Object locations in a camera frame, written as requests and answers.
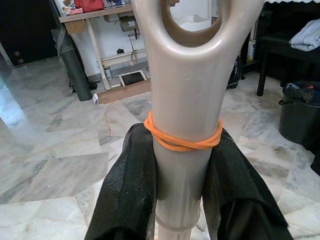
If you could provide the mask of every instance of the black trash bin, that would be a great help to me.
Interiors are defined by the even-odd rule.
[[[283,94],[283,100],[279,102],[282,105],[279,126],[281,135],[304,146],[316,142],[320,134],[320,105],[289,97],[285,90]]]

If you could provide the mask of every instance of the red bag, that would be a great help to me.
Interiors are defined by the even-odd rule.
[[[84,13],[94,12],[105,8],[104,0],[74,0],[74,5],[82,8]]]

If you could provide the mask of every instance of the beige plastic tube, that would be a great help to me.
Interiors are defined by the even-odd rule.
[[[196,32],[174,22],[169,1],[132,1],[147,51],[153,121],[168,135],[202,141],[216,131],[230,73],[264,0],[223,0],[220,18]],[[153,146],[159,240],[188,240],[199,219],[211,149],[174,152],[156,140]]]

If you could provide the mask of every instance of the marble floor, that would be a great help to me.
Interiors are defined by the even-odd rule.
[[[221,118],[261,174],[294,239],[320,240],[320,176],[313,155],[278,132],[279,82],[258,73],[226,91]],[[80,102],[58,57],[7,67],[0,60],[0,240],[81,240],[102,179],[151,93],[107,105]],[[202,215],[192,240],[208,240]]]

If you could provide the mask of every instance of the orange rubber band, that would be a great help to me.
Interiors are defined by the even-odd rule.
[[[144,126],[146,129],[148,129],[154,138],[157,140],[157,142],[163,146],[166,149],[169,149],[171,151],[175,152],[189,152],[193,150],[205,150],[205,149],[211,149],[215,146],[217,146],[221,139],[222,134],[222,121],[219,120],[218,125],[216,127],[216,131],[210,138],[193,142],[193,141],[187,141],[181,138],[169,136],[160,130],[156,129],[154,125],[154,120],[152,116],[152,112],[149,113],[148,118],[144,121]]]

